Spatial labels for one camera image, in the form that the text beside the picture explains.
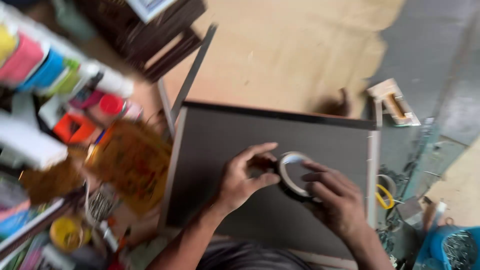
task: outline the dark clothing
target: dark clothing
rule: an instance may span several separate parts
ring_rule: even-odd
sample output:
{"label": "dark clothing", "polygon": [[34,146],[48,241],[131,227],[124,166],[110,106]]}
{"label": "dark clothing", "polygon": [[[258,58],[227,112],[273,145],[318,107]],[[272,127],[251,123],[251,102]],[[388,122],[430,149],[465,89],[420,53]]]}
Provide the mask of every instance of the dark clothing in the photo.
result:
{"label": "dark clothing", "polygon": [[287,250],[231,240],[211,242],[197,270],[312,270]]}

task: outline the tape roll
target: tape roll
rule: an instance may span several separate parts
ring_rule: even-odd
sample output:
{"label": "tape roll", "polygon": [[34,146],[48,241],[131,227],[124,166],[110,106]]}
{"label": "tape roll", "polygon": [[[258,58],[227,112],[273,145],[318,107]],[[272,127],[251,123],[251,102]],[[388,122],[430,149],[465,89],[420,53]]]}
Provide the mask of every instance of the tape roll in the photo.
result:
{"label": "tape roll", "polygon": [[287,173],[286,165],[289,163],[301,163],[303,161],[312,161],[312,159],[303,153],[292,151],[283,154],[278,160],[276,166],[276,172],[280,175],[280,188],[285,194],[287,194],[287,196],[300,202],[312,201],[313,197],[310,196],[306,190],[300,188],[292,181]]}

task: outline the person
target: person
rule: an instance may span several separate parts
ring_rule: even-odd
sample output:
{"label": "person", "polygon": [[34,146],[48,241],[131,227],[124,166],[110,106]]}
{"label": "person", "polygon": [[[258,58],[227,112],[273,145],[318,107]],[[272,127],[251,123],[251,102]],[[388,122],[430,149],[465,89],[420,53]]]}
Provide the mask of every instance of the person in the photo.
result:
{"label": "person", "polygon": [[[210,241],[222,220],[239,208],[257,190],[277,184],[280,177],[268,172],[277,143],[248,147],[226,163],[218,193],[200,210],[167,247],[150,263],[149,270],[263,269],[307,270],[308,264],[286,250],[259,244]],[[359,270],[393,270],[375,231],[367,224],[360,189],[337,170],[315,162],[303,166],[312,173],[303,176],[307,190],[323,201],[321,207],[307,204],[312,214],[348,247]],[[264,170],[251,178],[252,167]]]}

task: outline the red bottle cap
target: red bottle cap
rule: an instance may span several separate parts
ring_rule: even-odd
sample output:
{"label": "red bottle cap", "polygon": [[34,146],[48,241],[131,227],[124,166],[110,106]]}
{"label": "red bottle cap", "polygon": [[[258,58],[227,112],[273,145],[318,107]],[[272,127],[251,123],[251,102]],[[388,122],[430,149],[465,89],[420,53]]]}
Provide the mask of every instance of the red bottle cap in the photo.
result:
{"label": "red bottle cap", "polygon": [[117,115],[123,109],[124,101],[121,97],[105,94],[102,99],[100,99],[100,109],[105,114]]}

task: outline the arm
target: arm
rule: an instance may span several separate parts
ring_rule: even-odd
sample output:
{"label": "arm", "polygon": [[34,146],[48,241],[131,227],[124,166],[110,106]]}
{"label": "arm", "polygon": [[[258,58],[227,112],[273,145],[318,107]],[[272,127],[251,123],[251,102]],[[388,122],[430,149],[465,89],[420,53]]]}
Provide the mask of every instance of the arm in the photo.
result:
{"label": "arm", "polygon": [[347,245],[359,270],[394,270],[376,232],[367,224],[358,186],[337,170],[305,162],[309,192],[322,200],[305,206]]}
{"label": "arm", "polygon": [[251,146],[225,165],[219,192],[150,263],[148,270],[194,270],[210,242],[215,229],[233,210],[240,207],[257,190],[280,181],[274,173],[251,178],[249,169],[266,170],[275,157],[268,151],[277,143]]}

